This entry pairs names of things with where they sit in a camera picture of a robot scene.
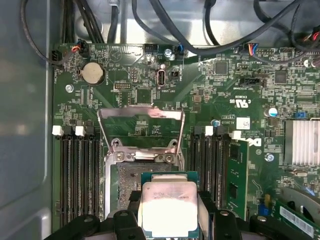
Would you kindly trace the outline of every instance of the black cable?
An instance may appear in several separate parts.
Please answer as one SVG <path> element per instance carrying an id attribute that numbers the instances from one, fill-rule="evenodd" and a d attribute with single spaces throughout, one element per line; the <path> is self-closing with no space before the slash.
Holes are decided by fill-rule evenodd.
<path id="1" fill-rule="evenodd" d="M 165 36 L 162 36 L 161 34 L 157 33 L 156 31 L 152 30 L 150 27 L 148 27 L 147 25 L 145 25 L 145 23 L 141 20 L 141 18 L 138 16 L 137 13 L 137 8 L 138 8 L 138 3 L 137 0 L 132 0 L 132 13 L 133 13 L 133 17 L 134 20 L 138 23 L 138 25 L 144 30 L 146 31 L 148 34 L 162 40 L 163 42 L 176 46 L 178 45 L 177 42 L 172 41 L 168 38 L 166 38 Z"/>
<path id="2" fill-rule="evenodd" d="M 111 7 L 111 24 L 108 32 L 108 37 L 106 40 L 108 44 L 114 44 L 116 41 L 118 20 L 119 20 L 118 7 L 112 6 Z"/>
<path id="3" fill-rule="evenodd" d="M 310 47 L 304 47 L 304 46 L 301 46 L 295 39 L 293 32 L 295 31 L 295 28 L 296 28 L 296 23 L 297 23 L 298 14 L 299 14 L 300 9 L 301 9 L 301 5 L 299 5 L 295 9 L 294 14 L 293 14 L 294 17 L 292 18 L 292 21 L 291 21 L 291 29 L 292 29 L 291 41 L 292 41 L 292 44 L 297 49 L 299 49 L 300 51 L 303 51 L 303 52 L 320 52 L 320 49 L 315 48 L 318 45 L 318 41 L 314 41 L 314 43 Z"/>
<path id="4" fill-rule="evenodd" d="M 62 18 L 61 18 L 61 32 L 60 32 L 60 42 L 65 44 L 67 40 L 67 31 L 68 31 L 68 0 L 62 0 Z"/>
<path id="5" fill-rule="evenodd" d="M 45 55 L 43 55 L 41 53 L 41 51 L 38 49 L 38 47 L 36 46 L 34 40 L 32 39 L 31 35 L 30 35 L 30 31 L 28 28 L 28 24 L 27 24 L 27 19 L 26 19 L 26 6 L 27 6 L 28 0 L 21 0 L 21 5 L 20 5 L 20 20 L 22 23 L 22 28 L 23 28 L 23 32 L 25 34 L 25 37 L 28 41 L 28 43 L 30 44 L 30 46 L 33 48 L 33 50 L 35 51 L 35 53 L 42 58 L 43 60 L 45 60 L 46 62 L 48 62 L 49 64 L 52 65 L 63 65 L 66 61 L 68 61 L 68 59 L 72 56 L 72 54 L 74 54 L 72 51 L 69 51 L 62 60 L 60 61 L 53 61 L 49 58 L 47 58 Z"/>
<path id="6" fill-rule="evenodd" d="M 266 24 L 269 22 L 272 18 L 269 17 L 261 8 L 260 1 L 259 0 L 253 0 L 253 9 L 256 14 L 256 16 L 259 18 L 261 22 Z M 291 30 L 286 26 L 281 24 L 280 22 L 276 22 L 273 26 L 273 28 L 280 30 L 285 35 L 287 35 L 289 42 L 291 43 Z"/>
<path id="7" fill-rule="evenodd" d="M 93 44 L 96 44 L 98 41 L 96 39 L 94 29 L 92 28 L 92 25 L 90 23 L 89 17 L 87 15 L 87 12 L 85 11 L 82 3 L 81 3 L 81 0 L 74 0 L 74 1 L 75 1 L 76 5 L 78 6 L 78 9 L 80 11 L 81 17 L 82 17 L 83 22 L 84 22 L 84 26 L 85 26 L 88 34 L 89 34 L 91 42 Z"/>
<path id="8" fill-rule="evenodd" d="M 214 33 L 212 32 L 211 25 L 210 25 L 210 13 L 211 9 L 213 6 L 216 4 L 217 0 L 205 0 L 204 2 L 204 8 L 205 8 L 205 13 L 204 13 L 204 25 L 205 25 L 205 30 L 206 33 L 208 34 L 209 39 L 214 45 L 220 46 L 219 42 L 214 36 Z"/>
<path id="9" fill-rule="evenodd" d="M 269 29 L 273 24 L 278 22 L 283 16 L 288 14 L 291 10 L 293 10 L 297 4 L 301 0 L 294 0 L 292 3 L 290 3 L 287 7 L 285 7 L 282 11 L 280 11 L 275 17 L 273 17 L 269 22 L 258 28 L 257 30 L 253 31 L 249 35 L 242 37 L 239 40 L 233 41 L 231 43 L 228 43 L 226 45 L 217 46 L 217 47 L 211 47 L 211 48 L 195 48 L 193 47 L 188 40 L 181 34 L 181 32 L 178 30 L 178 28 L 175 26 L 175 24 L 172 22 L 171 18 L 163 8 L 162 4 L 159 0 L 149 0 L 149 2 L 152 5 L 153 10 L 155 11 L 156 15 L 162 22 L 162 24 L 166 27 L 166 29 L 185 47 L 185 49 L 189 50 L 190 52 L 201 55 L 201 56 L 207 56 L 207 55 L 215 55 L 222 53 L 226 50 L 235 48 L 239 45 L 242 45 L 244 43 L 247 43 L 251 41 L 252 39 L 255 39 L 262 33 L 264 33 L 267 29 Z"/>
<path id="10" fill-rule="evenodd" d="M 92 12 L 87 0 L 79 0 L 79 1 L 82 4 L 82 6 L 84 8 L 84 11 L 86 12 L 87 17 L 88 17 L 88 19 L 89 19 L 89 21 L 91 23 L 91 26 L 92 26 L 92 29 L 93 29 L 93 32 L 94 32 L 94 36 L 95 36 L 95 38 L 97 40 L 97 43 L 98 44 L 104 44 L 105 41 L 104 41 L 104 38 L 102 37 L 99 25 L 98 25 L 97 20 L 96 20 L 96 17 L 94 15 L 94 13 Z"/>
<path id="11" fill-rule="evenodd" d="M 295 41 L 296 41 L 295 37 L 294 37 L 294 32 L 295 32 L 296 23 L 297 23 L 297 19 L 298 19 L 298 13 L 299 13 L 300 9 L 301 9 L 301 5 L 299 4 L 298 7 L 294 11 L 294 14 L 293 14 L 293 17 L 292 17 L 292 21 L 291 21 L 291 40 L 292 40 L 293 44 L 295 44 Z M 290 63 L 293 63 L 295 61 L 300 60 L 305 55 L 307 55 L 308 52 L 313 51 L 313 48 L 318 44 L 319 40 L 320 40 L 320 34 L 317 36 L 317 38 L 315 39 L 314 43 L 310 46 L 310 48 L 306 48 L 306 51 L 303 51 L 298 56 L 295 56 L 295 57 L 293 57 L 291 59 L 288 59 L 288 60 L 272 61 L 272 60 L 269 60 L 269 59 L 266 59 L 266 58 L 259 57 L 259 56 L 255 55 L 255 54 L 253 54 L 252 57 L 254 57 L 255 59 L 257 59 L 257 60 L 259 60 L 261 62 L 270 64 L 270 65 L 290 64 Z"/>
<path id="12" fill-rule="evenodd" d="M 75 9 L 73 0 L 67 0 L 67 42 L 74 43 L 75 42 Z"/>

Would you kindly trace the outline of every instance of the screw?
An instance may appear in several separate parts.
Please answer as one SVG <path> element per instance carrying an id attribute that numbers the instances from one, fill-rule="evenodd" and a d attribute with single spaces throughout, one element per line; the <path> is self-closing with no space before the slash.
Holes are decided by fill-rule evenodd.
<path id="1" fill-rule="evenodd" d="M 165 161 L 166 161 L 167 163 L 172 163 L 173 159 L 172 159 L 172 157 L 169 155 L 169 156 L 167 156 L 167 157 L 165 158 Z"/>
<path id="2" fill-rule="evenodd" d="M 258 216 L 257 219 L 261 222 L 266 222 L 267 219 L 264 216 Z"/>
<path id="3" fill-rule="evenodd" d="M 266 156 L 265 156 L 265 160 L 267 162 L 272 162 L 273 160 L 275 160 L 275 156 L 273 154 L 270 154 L 268 153 Z"/>
<path id="4" fill-rule="evenodd" d="M 123 156 L 122 153 L 118 153 L 118 154 L 116 155 L 116 159 L 117 159 L 118 161 L 121 161 L 123 158 L 124 158 L 124 156 Z"/>
<path id="5" fill-rule="evenodd" d="M 163 55 L 166 57 L 166 58 L 170 58 L 172 56 L 172 50 L 171 49 L 166 49 L 164 50 L 163 52 Z"/>
<path id="6" fill-rule="evenodd" d="M 84 220 L 85 223 L 89 223 L 89 222 L 92 222 L 92 221 L 93 221 L 92 217 L 87 217 L 87 218 Z"/>
<path id="7" fill-rule="evenodd" d="M 69 94 L 72 93 L 74 91 L 74 86 L 72 86 L 71 84 L 66 85 L 65 91 Z"/>
<path id="8" fill-rule="evenodd" d="M 229 213 L 228 213 L 227 211 L 221 211 L 220 214 L 221 214 L 222 216 L 228 216 L 228 215 L 229 215 Z"/>

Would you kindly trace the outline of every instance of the motherboard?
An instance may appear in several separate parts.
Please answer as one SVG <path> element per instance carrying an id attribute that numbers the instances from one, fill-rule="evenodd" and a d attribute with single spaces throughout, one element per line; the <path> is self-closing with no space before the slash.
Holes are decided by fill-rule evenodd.
<path id="1" fill-rule="evenodd" d="M 71 48 L 59 45 L 54 54 Z M 259 48 L 256 54 L 277 61 L 299 53 Z M 54 70 L 52 230 L 81 214 L 104 219 L 126 208 L 144 172 L 197 171 L 199 190 L 244 220 L 283 187 L 319 197 L 320 71 L 311 65 L 317 54 L 270 65 L 245 47 L 201 57 L 182 46 L 88 44 Z M 130 107 L 184 117 L 97 117 L 101 109 Z M 146 162 L 118 155 L 121 161 L 107 167 L 108 142 L 165 148 L 180 135 L 177 164 L 171 156 Z"/>

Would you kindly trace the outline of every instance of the heatsink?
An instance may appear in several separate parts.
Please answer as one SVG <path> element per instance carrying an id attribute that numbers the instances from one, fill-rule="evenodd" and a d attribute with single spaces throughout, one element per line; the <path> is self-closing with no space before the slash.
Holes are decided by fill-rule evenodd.
<path id="1" fill-rule="evenodd" d="M 320 165 L 320 121 L 285 122 L 285 162 L 292 165 Z"/>

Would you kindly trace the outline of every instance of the integrated circuit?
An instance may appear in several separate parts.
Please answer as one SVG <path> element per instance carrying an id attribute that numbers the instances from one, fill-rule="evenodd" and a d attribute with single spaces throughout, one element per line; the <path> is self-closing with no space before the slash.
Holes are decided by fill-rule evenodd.
<path id="1" fill-rule="evenodd" d="M 238 196 L 238 187 L 237 187 L 236 185 L 234 185 L 233 183 L 230 183 L 228 188 L 229 188 L 230 196 L 231 196 L 233 199 L 237 199 L 237 196 Z"/>
<path id="2" fill-rule="evenodd" d="M 215 74 L 227 75 L 227 73 L 228 73 L 228 63 L 226 61 L 218 61 L 215 63 Z"/>
<path id="3" fill-rule="evenodd" d="M 232 144 L 230 146 L 230 158 L 238 160 L 239 158 L 239 146 Z"/>
<path id="4" fill-rule="evenodd" d="M 151 89 L 137 89 L 136 90 L 136 103 L 137 104 L 151 104 L 152 103 Z"/>
<path id="5" fill-rule="evenodd" d="M 274 74 L 275 84 L 286 84 L 287 83 L 287 72 L 285 70 L 277 70 Z"/>

